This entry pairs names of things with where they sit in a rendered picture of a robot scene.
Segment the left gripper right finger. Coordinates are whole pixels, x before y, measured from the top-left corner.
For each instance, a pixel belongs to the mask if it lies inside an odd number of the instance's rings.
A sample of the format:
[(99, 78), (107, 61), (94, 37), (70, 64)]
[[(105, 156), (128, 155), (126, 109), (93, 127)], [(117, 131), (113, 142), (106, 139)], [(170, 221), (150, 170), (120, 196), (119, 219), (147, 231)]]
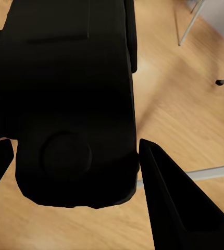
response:
[(224, 250), (224, 212), (158, 144), (139, 160), (155, 250)]

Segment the digital camera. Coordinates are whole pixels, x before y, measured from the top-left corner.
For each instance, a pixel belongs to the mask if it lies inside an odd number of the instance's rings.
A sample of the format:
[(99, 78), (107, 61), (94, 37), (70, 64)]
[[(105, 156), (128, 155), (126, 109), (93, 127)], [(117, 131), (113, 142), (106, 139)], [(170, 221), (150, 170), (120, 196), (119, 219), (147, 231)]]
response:
[(128, 202), (140, 170), (134, 0), (13, 0), (0, 30), (0, 138), (38, 205)]

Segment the camera tripod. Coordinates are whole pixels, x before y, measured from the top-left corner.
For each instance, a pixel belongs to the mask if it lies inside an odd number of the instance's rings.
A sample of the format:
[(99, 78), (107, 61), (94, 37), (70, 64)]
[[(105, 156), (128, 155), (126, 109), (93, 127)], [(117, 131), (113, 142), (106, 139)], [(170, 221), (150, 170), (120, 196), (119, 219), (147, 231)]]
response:
[[(224, 85), (224, 80), (217, 80), (216, 84)], [(224, 166), (189, 171), (186, 174), (193, 181), (224, 177)], [(139, 188), (144, 188), (143, 180), (137, 182), (137, 189)]]

